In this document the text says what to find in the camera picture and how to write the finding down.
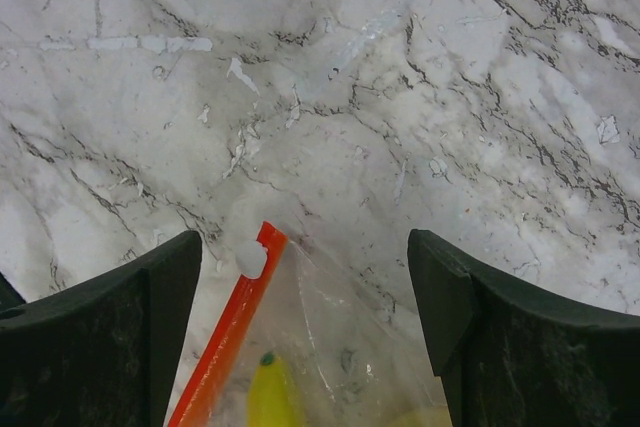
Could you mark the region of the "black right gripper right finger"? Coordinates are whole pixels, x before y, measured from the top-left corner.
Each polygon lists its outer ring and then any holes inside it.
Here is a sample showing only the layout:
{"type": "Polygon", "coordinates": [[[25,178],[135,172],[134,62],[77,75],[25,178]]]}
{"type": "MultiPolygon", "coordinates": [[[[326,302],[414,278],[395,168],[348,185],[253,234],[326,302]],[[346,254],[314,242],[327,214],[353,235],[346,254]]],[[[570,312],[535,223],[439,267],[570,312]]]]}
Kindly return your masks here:
{"type": "Polygon", "coordinates": [[[635,426],[639,320],[557,295],[428,230],[408,266],[456,426],[635,426]]]}

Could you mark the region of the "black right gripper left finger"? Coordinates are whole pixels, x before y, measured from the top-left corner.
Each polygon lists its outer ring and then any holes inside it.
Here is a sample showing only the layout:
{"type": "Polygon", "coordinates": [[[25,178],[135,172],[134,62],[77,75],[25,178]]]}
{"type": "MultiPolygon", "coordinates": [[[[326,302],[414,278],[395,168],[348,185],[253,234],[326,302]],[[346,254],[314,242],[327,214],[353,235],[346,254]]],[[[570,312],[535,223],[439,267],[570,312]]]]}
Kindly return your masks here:
{"type": "Polygon", "coordinates": [[[200,268],[187,230],[37,301],[3,279],[2,425],[163,425],[200,268]]]}

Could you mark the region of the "orange zip clear bag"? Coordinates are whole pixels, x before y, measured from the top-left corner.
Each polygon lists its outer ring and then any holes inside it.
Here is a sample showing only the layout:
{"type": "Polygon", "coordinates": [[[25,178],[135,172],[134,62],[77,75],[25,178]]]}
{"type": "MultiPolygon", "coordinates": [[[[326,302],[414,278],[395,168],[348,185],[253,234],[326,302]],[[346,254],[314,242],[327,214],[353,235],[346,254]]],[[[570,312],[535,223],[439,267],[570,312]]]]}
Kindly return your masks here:
{"type": "Polygon", "coordinates": [[[270,223],[235,255],[240,277],[170,425],[248,426],[248,391],[268,351],[287,362],[306,426],[450,424],[425,348],[384,322],[342,268],[270,223]]]}

